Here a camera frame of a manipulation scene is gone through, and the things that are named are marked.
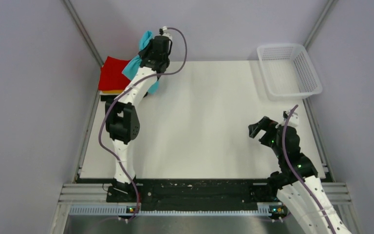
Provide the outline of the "teal t-shirt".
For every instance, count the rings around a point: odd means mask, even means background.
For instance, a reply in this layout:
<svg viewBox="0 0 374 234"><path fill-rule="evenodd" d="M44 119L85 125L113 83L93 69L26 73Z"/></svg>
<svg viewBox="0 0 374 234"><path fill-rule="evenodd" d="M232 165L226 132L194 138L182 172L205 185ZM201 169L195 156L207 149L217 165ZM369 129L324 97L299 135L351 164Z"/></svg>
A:
<svg viewBox="0 0 374 234"><path fill-rule="evenodd" d="M138 43L138 49L139 52L141 52L145 47L148 45L149 41L153 38L153 32L152 31L146 31L139 43ZM138 68L140 67L141 64L141 58L139 55L136 55L133 59L129 61L129 63L126 65L126 67L122 70L122 74L129 80L133 80L135 78L135 75L137 74ZM158 81L155 82L149 89L148 93L149 94L154 94L159 87Z"/></svg>

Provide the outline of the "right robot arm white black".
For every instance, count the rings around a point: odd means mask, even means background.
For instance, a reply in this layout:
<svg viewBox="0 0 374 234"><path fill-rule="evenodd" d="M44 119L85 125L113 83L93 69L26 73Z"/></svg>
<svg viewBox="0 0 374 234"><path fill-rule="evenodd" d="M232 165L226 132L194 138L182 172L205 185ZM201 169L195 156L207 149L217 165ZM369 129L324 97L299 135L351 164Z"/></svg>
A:
<svg viewBox="0 0 374 234"><path fill-rule="evenodd" d="M280 167L267 179L266 195L283 203L306 234L349 234L328 198L318 172L302 152L290 117L278 123L269 117L248 126L249 137L263 131L259 143L270 148Z"/></svg>

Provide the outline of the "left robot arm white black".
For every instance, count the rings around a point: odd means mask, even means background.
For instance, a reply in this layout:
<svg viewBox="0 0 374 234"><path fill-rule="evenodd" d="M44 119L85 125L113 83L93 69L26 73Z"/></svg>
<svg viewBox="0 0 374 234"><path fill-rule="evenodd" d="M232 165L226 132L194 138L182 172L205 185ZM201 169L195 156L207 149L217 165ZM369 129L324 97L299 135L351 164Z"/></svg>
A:
<svg viewBox="0 0 374 234"><path fill-rule="evenodd" d="M138 55L122 71L130 82L123 93L105 103L105 117L102 126L112 140L109 150L115 160L111 194L118 194L124 201L138 201L138 189L133 159L129 153L130 142L140 132L137 106L145 95L158 88L159 78L169 67L172 49L172 36L147 35L140 41Z"/></svg>

